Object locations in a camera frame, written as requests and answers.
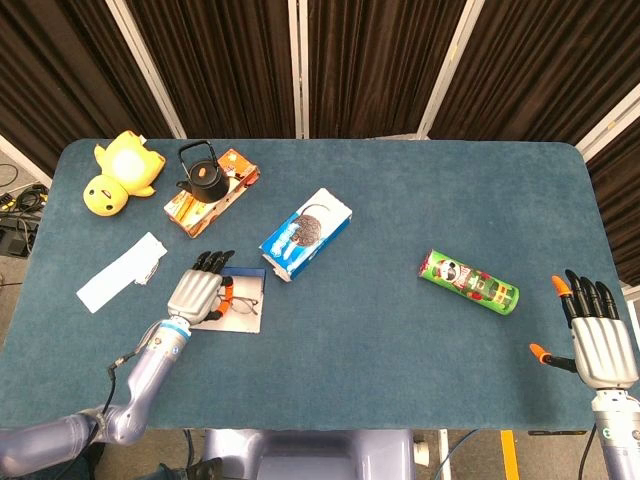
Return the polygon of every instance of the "yellow stripe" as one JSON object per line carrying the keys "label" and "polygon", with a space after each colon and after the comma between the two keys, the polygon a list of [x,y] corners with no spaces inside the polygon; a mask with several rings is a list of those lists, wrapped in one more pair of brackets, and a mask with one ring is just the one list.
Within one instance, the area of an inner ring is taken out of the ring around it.
{"label": "yellow stripe", "polygon": [[502,442],[502,457],[504,458],[504,473],[507,480],[520,480],[518,474],[518,460],[516,459],[516,444],[513,431],[500,430]]}

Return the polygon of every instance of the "black kettle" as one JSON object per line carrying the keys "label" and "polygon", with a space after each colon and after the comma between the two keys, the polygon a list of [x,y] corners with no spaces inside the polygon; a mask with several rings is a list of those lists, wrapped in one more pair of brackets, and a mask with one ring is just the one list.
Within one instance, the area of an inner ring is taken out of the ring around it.
{"label": "black kettle", "polygon": [[[211,158],[203,158],[196,161],[189,169],[184,164],[182,154],[185,150],[198,145],[208,145],[211,151]],[[178,150],[178,158],[182,168],[187,174],[187,180],[176,183],[176,186],[186,190],[193,198],[203,203],[213,203],[224,197],[229,191],[229,177],[218,164],[216,152],[207,140],[199,140],[185,145]]]}

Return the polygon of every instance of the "can label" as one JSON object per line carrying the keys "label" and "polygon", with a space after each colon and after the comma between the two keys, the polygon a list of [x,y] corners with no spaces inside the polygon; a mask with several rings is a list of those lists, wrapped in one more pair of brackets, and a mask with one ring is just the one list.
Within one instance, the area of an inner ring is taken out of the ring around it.
{"label": "can label", "polygon": [[520,296],[513,285],[435,250],[425,258],[419,276],[502,315],[513,311]]}

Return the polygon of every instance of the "orange fingertip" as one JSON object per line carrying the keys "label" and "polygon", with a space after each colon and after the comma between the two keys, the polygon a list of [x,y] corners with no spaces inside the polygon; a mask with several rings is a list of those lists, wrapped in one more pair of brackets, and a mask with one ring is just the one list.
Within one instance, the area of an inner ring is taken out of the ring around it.
{"label": "orange fingertip", "polygon": [[544,348],[542,348],[537,343],[530,343],[529,350],[531,350],[531,353],[533,353],[535,357],[538,359],[538,361],[542,364],[544,364],[544,361],[543,361],[544,357],[546,357],[547,355],[551,355],[549,352],[547,352]]}
{"label": "orange fingertip", "polygon": [[571,289],[559,276],[554,275],[553,277],[551,277],[551,283],[553,283],[553,288],[556,289],[556,293],[559,297],[563,297],[564,295],[571,295]]}

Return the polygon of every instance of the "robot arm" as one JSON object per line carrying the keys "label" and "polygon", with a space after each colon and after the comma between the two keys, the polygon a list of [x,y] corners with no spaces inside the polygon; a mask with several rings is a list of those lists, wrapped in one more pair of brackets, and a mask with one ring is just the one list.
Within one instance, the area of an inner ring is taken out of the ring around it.
{"label": "robot arm", "polygon": [[231,254],[227,252],[225,257],[222,252],[205,252],[184,273],[169,300],[171,318],[151,327],[130,354],[138,354],[144,348],[128,378],[131,399],[127,405],[110,406],[104,415],[101,406],[50,423],[0,429],[0,474],[26,475],[72,460],[88,442],[136,442],[146,430],[153,400],[191,337],[189,327],[210,314],[223,282],[217,272]]}
{"label": "robot arm", "polygon": [[627,327],[609,289],[566,271],[571,289],[552,277],[571,332],[575,361],[556,357],[532,344],[541,363],[578,373],[596,390],[591,408],[611,480],[640,478],[640,404],[627,389],[638,370]]}

